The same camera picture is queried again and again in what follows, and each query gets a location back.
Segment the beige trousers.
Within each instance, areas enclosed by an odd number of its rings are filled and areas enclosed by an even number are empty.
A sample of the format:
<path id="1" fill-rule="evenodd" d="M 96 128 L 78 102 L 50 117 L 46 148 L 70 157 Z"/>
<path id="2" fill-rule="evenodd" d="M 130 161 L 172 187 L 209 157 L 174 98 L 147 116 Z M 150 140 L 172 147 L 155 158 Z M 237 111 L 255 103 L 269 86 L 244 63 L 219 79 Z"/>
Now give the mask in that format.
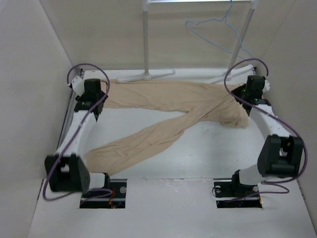
<path id="1" fill-rule="evenodd" d="M 112 81 L 105 109 L 160 112 L 166 118 L 150 122 L 147 115 L 142 115 L 140 130 L 102 143 L 85 154 L 88 170 L 114 175 L 165 151 L 200 122 L 246 128 L 248 115 L 230 95 L 235 88 L 193 81 Z"/>

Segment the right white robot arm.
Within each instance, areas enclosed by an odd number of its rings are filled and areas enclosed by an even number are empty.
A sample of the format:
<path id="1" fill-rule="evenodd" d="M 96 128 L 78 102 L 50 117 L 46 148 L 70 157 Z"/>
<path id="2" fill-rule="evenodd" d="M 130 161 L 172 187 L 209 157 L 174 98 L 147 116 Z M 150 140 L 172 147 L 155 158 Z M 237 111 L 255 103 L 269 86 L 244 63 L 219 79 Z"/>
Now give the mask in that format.
<path id="1" fill-rule="evenodd" d="M 249 75 L 245 84 L 231 91 L 241 99 L 238 102 L 264 137 L 257 163 L 232 176 L 229 188 L 235 196 L 243 195 L 248 187 L 268 179 L 294 178 L 299 174 L 304 142 L 300 137 L 292 136 L 275 119 L 271 103 L 263 98 L 265 84 L 265 77 Z"/>

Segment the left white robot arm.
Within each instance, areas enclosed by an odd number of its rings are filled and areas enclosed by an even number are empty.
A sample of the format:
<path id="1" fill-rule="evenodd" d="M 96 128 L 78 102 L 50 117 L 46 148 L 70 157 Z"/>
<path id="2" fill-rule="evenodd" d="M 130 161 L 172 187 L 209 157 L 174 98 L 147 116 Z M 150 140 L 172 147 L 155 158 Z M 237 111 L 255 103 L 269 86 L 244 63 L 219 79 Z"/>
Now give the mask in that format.
<path id="1" fill-rule="evenodd" d="M 84 147 L 108 98 L 100 79 L 75 77 L 71 86 L 77 93 L 71 125 L 56 152 L 45 158 L 47 181 L 53 192 L 87 192 L 91 187 Z"/>

